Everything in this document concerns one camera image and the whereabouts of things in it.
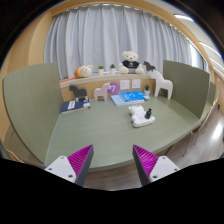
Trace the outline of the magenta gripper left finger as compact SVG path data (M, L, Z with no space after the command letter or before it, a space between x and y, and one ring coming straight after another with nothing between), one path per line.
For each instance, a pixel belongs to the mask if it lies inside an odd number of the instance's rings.
M59 156L45 170L67 181L83 186L93 155L94 148L89 145L68 157Z

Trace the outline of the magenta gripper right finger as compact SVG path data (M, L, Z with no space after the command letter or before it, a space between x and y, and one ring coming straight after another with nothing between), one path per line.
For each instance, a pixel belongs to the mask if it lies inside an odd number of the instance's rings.
M167 156L156 156L137 145L133 146L133 158L143 186L179 171Z

